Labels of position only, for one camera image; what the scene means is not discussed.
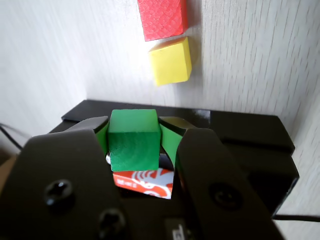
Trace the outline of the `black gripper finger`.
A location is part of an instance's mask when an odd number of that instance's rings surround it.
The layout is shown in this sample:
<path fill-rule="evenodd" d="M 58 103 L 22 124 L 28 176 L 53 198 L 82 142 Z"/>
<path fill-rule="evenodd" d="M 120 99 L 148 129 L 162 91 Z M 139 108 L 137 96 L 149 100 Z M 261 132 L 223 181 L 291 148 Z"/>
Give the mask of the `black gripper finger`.
<path fill-rule="evenodd" d="M 108 118 L 31 138 L 0 196 L 3 240 L 127 240 L 119 192 L 98 135 Z"/>
<path fill-rule="evenodd" d="M 175 170 L 195 240 L 280 240 L 282 234 L 217 134 L 177 117 L 159 124 L 178 134 Z"/>

